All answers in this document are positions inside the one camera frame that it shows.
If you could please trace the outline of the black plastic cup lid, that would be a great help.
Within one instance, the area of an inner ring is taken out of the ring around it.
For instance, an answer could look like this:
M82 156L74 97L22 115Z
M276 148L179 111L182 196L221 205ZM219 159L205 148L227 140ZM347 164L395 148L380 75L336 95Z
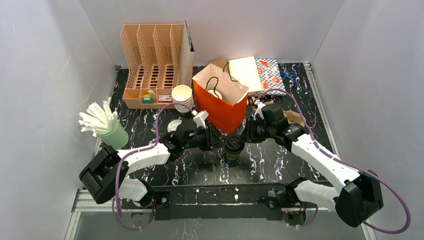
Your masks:
M245 143L240 141L237 134L227 135L224 139L224 149L229 152L241 152L245 147Z

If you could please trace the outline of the brown pulp cup carrier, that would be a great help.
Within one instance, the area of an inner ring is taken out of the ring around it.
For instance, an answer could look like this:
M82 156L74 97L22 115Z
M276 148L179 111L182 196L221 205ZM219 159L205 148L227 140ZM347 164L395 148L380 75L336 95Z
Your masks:
M305 127L305 123L302 119L302 116L295 111L291 110L284 110L283 111L284 116L287 118L289 124L299 124L302 127Z

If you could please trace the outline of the orange paper bag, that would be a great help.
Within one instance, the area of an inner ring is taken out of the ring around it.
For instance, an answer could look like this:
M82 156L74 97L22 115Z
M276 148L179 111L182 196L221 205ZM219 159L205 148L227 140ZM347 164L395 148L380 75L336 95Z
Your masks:
M214 64L208 64L192 80L197 109L207 111L207 120L224 133L234 133L245 119L249 88ZM220 92L222 99L209 90Z

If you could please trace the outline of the white plastic cup lid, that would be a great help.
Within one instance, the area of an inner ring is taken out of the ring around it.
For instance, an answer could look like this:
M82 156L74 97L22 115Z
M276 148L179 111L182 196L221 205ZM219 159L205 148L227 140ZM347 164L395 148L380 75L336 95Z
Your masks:
M210 93L211 95L213 95L214 97L220 99L220 100L223 99L222 94L217 90L211 89L211 90L208 90L207 92Z

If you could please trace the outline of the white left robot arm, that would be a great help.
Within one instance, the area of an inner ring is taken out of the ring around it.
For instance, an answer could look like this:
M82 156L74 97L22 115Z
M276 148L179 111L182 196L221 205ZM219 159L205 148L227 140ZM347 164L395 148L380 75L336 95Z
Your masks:
M97 204L112 198L141 202L152 192L144 181L129 178L129 174L174 162L187 149L212 151L223 147L224 143L210 127L198 126L194 120L184 119L174 131L163 135L157 144L127 150L115 150L105 145L80 172L79 180Z

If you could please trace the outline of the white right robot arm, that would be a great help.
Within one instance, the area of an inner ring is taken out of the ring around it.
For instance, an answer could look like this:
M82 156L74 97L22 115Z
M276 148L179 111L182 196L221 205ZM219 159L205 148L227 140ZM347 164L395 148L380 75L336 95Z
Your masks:
M267 139L309 163L331 184L326 186L299 177L286 184L282 192L265 198L272 206L313 203L336 212L351 227L358 227L383 208L379 181L369 173L336 162L305 126L290 123L276 103L259 103L255 114L246 120L239 140L261 143Z

